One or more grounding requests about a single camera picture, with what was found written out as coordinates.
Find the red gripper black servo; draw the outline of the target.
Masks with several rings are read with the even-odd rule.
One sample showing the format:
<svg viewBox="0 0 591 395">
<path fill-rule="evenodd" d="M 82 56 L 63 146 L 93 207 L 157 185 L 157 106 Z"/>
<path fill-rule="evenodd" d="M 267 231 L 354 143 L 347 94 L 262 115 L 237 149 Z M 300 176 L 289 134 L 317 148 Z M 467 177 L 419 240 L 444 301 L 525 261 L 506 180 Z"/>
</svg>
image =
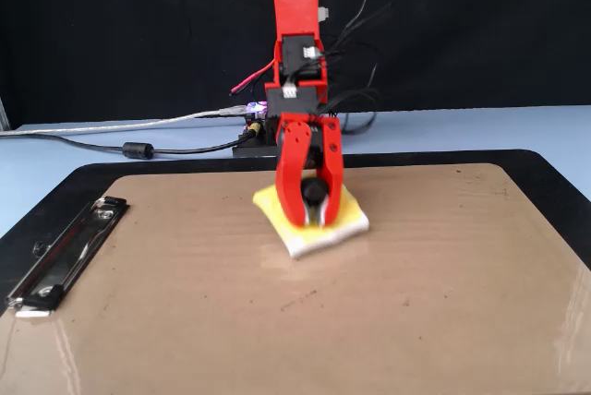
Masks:
<svg viewBox="0 0 591 395">
<path fill-rule="evenodd" d="M 340 208 L 344 180 L 339 119 L 330 114 L 281 113 L 276 142 L 280 153 L 275 188 L 287 220 L 299 227 L 308 223 L 301 193 L 302 171 L 320 169 L 320 178 L 329 187 L 320 221 L 332 224 Z"/>
</svg>

